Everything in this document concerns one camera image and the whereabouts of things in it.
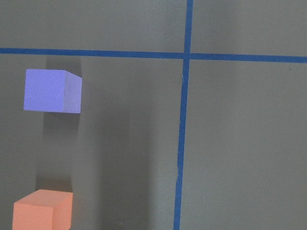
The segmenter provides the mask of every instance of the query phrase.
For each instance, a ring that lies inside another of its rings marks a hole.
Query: purple cube
[[[24,110],[81,112],[82,78],[65,70],[27,69]]]

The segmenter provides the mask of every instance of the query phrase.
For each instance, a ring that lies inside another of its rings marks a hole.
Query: horizontal blue line
[[[104,51],[104,50],[77,50],[77,49],[26,49],[0,48],[0,54],[33,54],[33,55],[67,55],[92,57],[120,57],[120,58],[166,58],[183,59],[183,53],[166,52],[135,52],[135,51]]]
[[[107,51],[107,50],[78,50],[78,49],[27,49],[0,48],[0,54],[29,54],[29,55],[66,55],[119,58],[165,58],[192,60],[225,60],[225,61],[260,61],[307,63],[307,57],[300,56],[270,56],[246,54],[198,54],[198,53],[167,53],[167,52],[137,52],[137,51]]]
[[[193,60],[225,60],[225,61],[262,61],[262,62],[290,62],[307,63],[307,57],[297,56],[269,56],[269,55],[246,55],[246,54],[196,54],[191,53]]]

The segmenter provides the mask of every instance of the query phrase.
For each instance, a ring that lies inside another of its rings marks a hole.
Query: block
[[[37,190],[14,203],[12,230],[69,230],[72,193]]]
[[[82,78],[65,70],[27,69],[24,110],[81,112]]]

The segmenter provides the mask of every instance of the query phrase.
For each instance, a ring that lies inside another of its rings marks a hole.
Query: orange block
[[[69,230],[72,193],[37,190],[14,203],[12,230]]]

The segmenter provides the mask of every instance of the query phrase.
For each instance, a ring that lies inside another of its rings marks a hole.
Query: purple box
[[[81,112],[82,78],[65,70],[27,69],[24,110]]]

